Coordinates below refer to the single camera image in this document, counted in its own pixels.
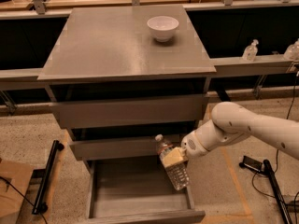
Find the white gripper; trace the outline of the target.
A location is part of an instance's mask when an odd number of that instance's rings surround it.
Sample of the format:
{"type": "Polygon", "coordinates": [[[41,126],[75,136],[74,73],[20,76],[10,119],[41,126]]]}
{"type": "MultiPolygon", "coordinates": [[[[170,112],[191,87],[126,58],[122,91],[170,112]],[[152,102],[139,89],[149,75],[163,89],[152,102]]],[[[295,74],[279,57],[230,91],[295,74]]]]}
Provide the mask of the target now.
{"type": "Polygon", "coordinates": [[[169,168],[185,162],[188,158],[204,156],[216,147],[218,141],[217,127],[212,121],[208,121],[182,139],[181,146],[184,148],[165,149],[162,152],[162,164],[169,168]]]}

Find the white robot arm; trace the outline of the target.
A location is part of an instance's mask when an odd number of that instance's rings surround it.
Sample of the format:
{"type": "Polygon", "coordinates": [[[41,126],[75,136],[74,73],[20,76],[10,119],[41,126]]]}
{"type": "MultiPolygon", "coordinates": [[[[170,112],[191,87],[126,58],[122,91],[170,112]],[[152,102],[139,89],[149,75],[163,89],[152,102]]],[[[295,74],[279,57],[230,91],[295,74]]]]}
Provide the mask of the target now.
{"type": "Polygon", "coordinates": [[[206,155],[221,146],[230,146],[254,136],[266,144],[299,159],[299,123],[259,115],[245,107],[222,102],[214,106],[211,119],[183,137],[181,145],[161,152],[165,168],[190,158],[206,155]]]}

